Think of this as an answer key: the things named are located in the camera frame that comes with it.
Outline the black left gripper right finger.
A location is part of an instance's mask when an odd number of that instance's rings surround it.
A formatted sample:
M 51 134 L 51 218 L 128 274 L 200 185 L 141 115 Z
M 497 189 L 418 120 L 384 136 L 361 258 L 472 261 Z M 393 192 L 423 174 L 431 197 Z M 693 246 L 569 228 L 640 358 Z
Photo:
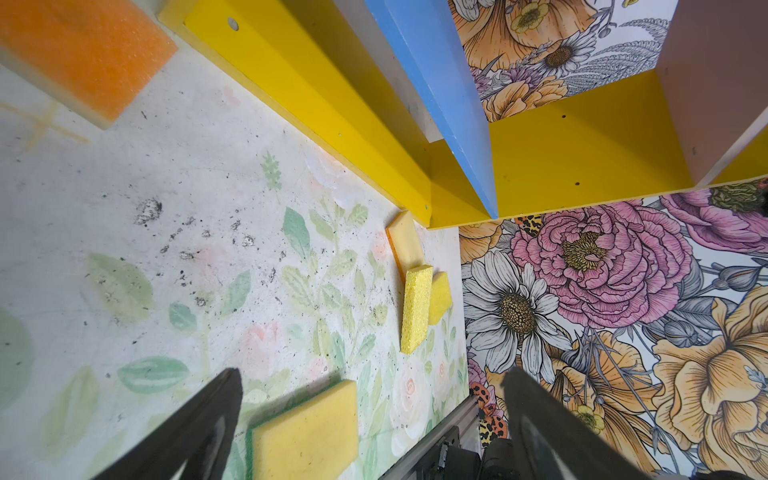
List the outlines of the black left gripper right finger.
M 502 382 L 520 479 L 647 479 L 524 370 Z

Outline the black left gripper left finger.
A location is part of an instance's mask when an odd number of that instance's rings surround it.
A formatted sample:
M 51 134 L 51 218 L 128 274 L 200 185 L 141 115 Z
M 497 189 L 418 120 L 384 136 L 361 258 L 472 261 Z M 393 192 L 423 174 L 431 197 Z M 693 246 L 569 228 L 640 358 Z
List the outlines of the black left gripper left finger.
M 227 368 L 98 479 L 220 479 L 242 404 L 241 373 Z

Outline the textured yellow sponge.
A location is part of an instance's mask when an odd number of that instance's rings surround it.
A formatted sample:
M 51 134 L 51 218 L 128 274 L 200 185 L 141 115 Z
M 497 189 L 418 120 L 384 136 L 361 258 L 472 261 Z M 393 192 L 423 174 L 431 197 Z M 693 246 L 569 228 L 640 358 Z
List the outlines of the textured yellow sponge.
M 427 338 L 433 267 L 422 265 L 406 272 L 400 351 L 412 354 Z

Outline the orange sponge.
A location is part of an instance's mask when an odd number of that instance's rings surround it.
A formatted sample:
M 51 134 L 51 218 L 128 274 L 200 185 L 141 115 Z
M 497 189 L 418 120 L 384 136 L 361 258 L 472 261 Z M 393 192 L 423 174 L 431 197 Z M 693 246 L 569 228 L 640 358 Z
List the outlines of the orange sponge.
M 176 51 L 131 1 L 1 3 L 1 63 L 103 130 Z

